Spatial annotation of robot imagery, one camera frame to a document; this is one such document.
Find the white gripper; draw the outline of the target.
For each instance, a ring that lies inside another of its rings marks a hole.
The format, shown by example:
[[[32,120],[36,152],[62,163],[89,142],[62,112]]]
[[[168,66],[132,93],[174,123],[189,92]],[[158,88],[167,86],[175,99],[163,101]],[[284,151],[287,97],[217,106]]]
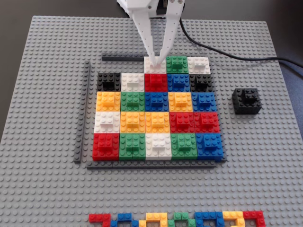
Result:
[[[166,15],[163,46],[158,57],[158,64],[161,64],[172,49],[184,4],[184,0],[129,1],[129,16],[132,15],[132,19],[153,66],[157,66],[157,60],[153,49],[150,18],[164,17]]]

